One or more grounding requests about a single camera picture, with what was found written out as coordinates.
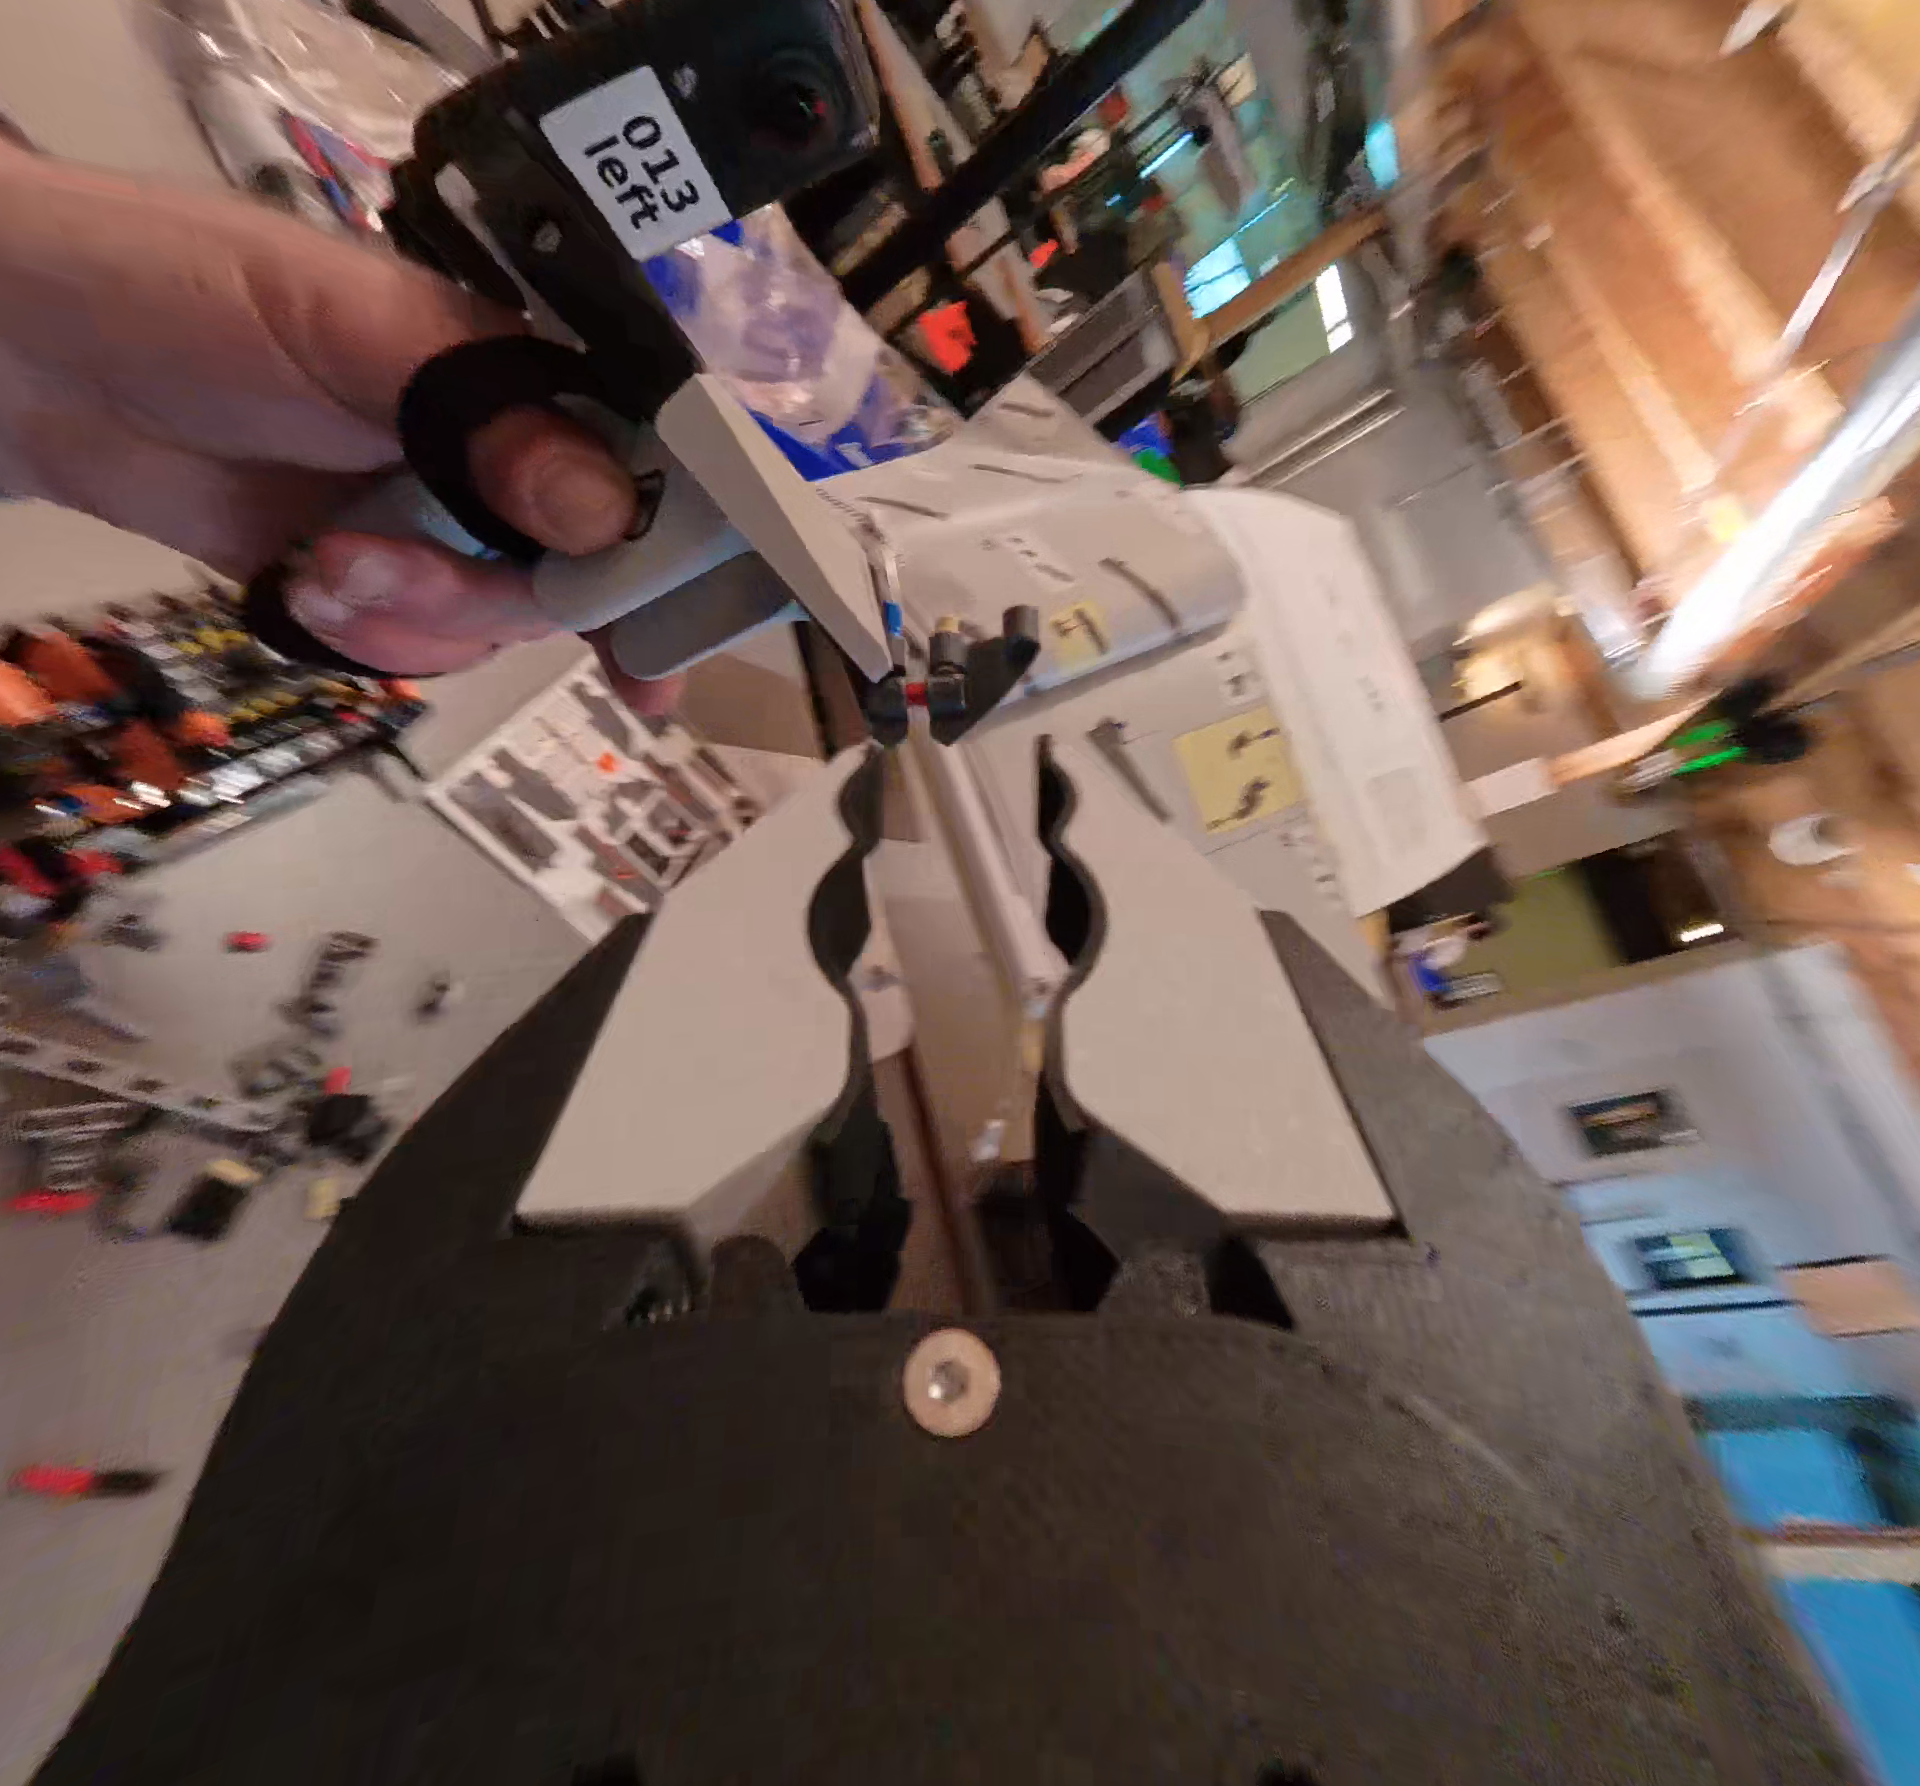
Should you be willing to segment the person's left hand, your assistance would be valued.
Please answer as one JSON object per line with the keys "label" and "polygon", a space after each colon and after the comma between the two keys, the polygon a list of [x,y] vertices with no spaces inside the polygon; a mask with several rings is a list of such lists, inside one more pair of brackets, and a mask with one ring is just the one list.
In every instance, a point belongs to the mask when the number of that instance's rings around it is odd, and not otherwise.
{"label": "person's left hand", "polygon": [[557,638],[530,585],[420,536],[347,527],[400,469],[395,410],[440,352],[517,312],[243,196],[4,145],[4,496],[140,533],[295,632],[440,676]]}

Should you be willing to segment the black metal pole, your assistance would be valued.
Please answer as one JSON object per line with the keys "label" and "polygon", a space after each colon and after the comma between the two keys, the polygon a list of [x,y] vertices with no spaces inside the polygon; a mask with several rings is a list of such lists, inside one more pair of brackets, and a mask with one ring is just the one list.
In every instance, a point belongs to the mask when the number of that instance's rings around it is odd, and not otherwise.
{"label": "black metal pole", "polygon": [[948,239],[1063,137],[1103,96],[1183,27],[1206,0],[1130,0],[1116,23],[1057,63],[983,145],[924,196],[897,232],[890,232],[849,276],[844,298],[874,307],[902,279],[947,259]]}

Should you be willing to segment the lego sticker sheet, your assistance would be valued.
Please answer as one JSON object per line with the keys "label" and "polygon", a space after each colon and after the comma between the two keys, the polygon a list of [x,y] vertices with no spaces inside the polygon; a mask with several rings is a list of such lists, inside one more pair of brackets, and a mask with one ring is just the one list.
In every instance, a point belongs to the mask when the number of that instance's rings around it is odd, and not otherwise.
{"label": "lego sticker sheet", "polygon": [[424,802],[590,942],[657,916],[765,815],[715,745],[635,714],[599,663],[493,729]]}

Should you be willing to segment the clear plastic bags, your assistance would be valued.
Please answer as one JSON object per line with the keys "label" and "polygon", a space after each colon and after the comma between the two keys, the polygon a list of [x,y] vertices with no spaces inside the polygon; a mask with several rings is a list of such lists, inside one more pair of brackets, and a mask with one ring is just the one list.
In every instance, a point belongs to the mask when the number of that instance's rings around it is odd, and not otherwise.
{"label": "clear plastic bags", "polygon": [[708,372],[733,401],[784,424],[839,424],[897,410],[894,427],[927,454],[961,415],[915,362],[885,344],[779,211],[758,211],[643,264]]}

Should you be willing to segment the lego instruction booklet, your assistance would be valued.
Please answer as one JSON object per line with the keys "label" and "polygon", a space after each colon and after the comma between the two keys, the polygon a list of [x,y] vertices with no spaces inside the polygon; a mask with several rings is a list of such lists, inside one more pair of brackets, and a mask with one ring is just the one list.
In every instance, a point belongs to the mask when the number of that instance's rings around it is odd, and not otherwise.
{"label": "lego instruction booklet", "polygon": [[1044,891],[1039,744],[1079,745],[1261,906],[1368,917],[1464,871],[1500,888],[1354,524],[1261,489],[1175,489],[1123,456],[957,436],[824,484],[901,559],[908,635],[1041,615],[1041,658],[957,749],[973,828]]}

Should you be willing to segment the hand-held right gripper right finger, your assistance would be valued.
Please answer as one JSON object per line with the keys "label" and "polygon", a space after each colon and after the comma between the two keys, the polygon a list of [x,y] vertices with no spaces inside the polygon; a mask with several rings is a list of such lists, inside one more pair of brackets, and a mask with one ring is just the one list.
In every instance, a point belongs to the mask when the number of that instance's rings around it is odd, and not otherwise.
{"label": "hand-held right gripper right finger", "polygon": [[1264,1298],[1264,1244],[1395,1238],[1401,1212],[1259,904],[1089,749],[1041,744],[1041,1212],[1069,1303],[1130,1261]]}

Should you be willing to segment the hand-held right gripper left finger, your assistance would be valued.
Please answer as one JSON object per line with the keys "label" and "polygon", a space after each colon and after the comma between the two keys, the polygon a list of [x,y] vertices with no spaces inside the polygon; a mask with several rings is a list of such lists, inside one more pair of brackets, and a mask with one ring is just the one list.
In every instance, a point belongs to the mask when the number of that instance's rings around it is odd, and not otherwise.
{"label": "hand-held right gripper left finger", "polygon": [[662,1225],[705,1251],[871,1086],[857,967],[880,749],[806,771],[649,921],[517,1200],[529,1231]]}

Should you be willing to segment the pile of lego pieces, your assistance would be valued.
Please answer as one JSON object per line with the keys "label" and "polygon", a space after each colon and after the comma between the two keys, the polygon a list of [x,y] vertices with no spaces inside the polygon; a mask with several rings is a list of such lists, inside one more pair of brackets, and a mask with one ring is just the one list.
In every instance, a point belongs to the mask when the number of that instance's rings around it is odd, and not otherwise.
{"label": "pile of lego pieces", "polygon": [[[378,952],[378,939],[357,930],[326,931],[302,992],[288,1013],[298,1042],[332,1038],[338,1025],[335,986],[354,967]],[[306,1162],[338,1168],[367,1168],[394,1135],[394,1118],[381,1095],[362,1086],[354,1069],[338,1063],[314,1063],[314,1046],[278,1053],[263,1060],[251,1082],[269,1101],[269,1124],[251,1134],[239,1154],[208,1162],[192,1182],[182,1187],[159,1222],[165,1238],[209,1247],[228,1238],[251,1200],[278,1172]],[[96,1211],[109,1200],[130,1200],[136,1169],[117,1168],[92,1177],[90,1191],[46,1187],[24,1195],[51,1217],[61,1201],[92,1200]],[[16,1501],[37,1503],[126,1503],[145,1501],[167,1480],[167,1469],[132,1462],[24,1462],[7,1482]]]}

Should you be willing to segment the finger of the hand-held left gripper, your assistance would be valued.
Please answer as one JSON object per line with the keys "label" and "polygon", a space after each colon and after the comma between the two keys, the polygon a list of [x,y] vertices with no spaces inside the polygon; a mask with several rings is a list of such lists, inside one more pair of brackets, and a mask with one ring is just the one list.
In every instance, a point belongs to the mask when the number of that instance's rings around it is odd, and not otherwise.
{"label": "finger of the hand-held left gripper", "polygon": [[665,450],[865,679],[897,661],[878,566],[849,520],[788,466],[716,377],[693,377],[657,415]]}

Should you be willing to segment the white book stand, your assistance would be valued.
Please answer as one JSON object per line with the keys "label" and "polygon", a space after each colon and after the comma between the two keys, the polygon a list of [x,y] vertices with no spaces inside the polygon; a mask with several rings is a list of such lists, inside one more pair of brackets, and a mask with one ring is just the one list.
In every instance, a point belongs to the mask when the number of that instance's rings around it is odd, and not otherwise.
{"label": "white book stand", "polygon": [[874,917],[902,964],[921,1060],[931,1073],[935,1154],[973,1200],[1033,1191],[1044,1073],[1069,964],[1019,883],[964,751],[917,721],[897,749],[871,734],[772,818],[779,927],[799,943],[806,1006],[849,1013],[851,1082],[885,1056],[851,974]]}

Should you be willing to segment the small black lego assembly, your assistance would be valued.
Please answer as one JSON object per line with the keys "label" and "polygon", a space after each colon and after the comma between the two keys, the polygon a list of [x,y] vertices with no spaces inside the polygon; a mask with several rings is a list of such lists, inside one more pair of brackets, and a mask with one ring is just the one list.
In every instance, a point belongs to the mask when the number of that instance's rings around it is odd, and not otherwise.
{"label": "small black lego assembly", "polygon": [[860,698],[871,744],[897,749],[917,721],[935,744],[951,745],[1013,698],[1041,658],[1041,615],[1010,606],[997,632],[964,618],[941,618],[917,648],[897,606],[890,615],[890,672]]}

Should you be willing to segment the partly built lego car chassis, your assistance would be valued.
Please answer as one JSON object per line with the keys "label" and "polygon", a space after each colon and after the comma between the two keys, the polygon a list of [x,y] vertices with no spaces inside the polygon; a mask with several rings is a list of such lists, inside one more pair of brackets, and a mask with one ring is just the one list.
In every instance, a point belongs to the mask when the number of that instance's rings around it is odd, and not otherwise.
{"label": "partly built lego car chassis", "polygon": [[322,791],[424,714],[410,679],[258,641],[222,582],[4,626],[4,939]]}

